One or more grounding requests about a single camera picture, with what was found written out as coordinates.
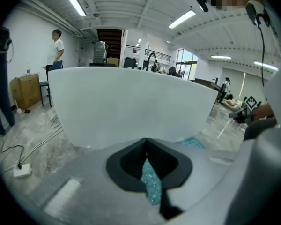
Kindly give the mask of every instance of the power strip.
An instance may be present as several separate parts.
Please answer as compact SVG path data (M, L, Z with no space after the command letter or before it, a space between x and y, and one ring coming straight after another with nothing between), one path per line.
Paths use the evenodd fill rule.
M15 178L23 178L31 175L31 166L29 163L22 165L22 169L19 169L17 166L14 169Z

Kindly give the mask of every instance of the railing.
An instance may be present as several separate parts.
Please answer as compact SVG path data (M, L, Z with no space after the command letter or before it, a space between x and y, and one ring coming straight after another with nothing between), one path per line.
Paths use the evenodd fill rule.
M133 49L133 53L140 53L140 48L139 47L134 47L134 46L126 46L126 47L129 47L129 48L132 48ZM146 49L145 50L145 55L146 56L149 56L151 53L155 53L156 55L156 59L162 59L162 60L165 60L165 61L170 61L170 56L169 55L166 55L166 54L163 54L161 52L156 52L156 51L152 51L152 50L149 50L149 49Z

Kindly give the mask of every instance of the white board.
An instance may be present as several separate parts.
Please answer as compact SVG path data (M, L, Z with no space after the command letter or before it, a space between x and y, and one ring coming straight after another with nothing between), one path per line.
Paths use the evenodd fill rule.
M48 76L61 125L79 147L189 138L203 128L217 96L200 84L126 68L74 67Z

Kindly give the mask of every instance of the blue patterned fabric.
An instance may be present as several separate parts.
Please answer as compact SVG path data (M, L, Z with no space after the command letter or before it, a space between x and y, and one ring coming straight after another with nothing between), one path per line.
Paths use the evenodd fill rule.
M203 145L192 137L179 141L177 144L204 149ZM148 160L146 160L142 168L141 181L146 185L147 198L150 203L152 205L159 205L161 199L161 182Z

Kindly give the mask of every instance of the staircase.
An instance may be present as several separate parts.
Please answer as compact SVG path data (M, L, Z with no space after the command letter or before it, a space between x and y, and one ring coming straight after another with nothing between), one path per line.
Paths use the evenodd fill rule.
M120 58L122 30L119 29L97 29L98 40L108 45L107 57Z

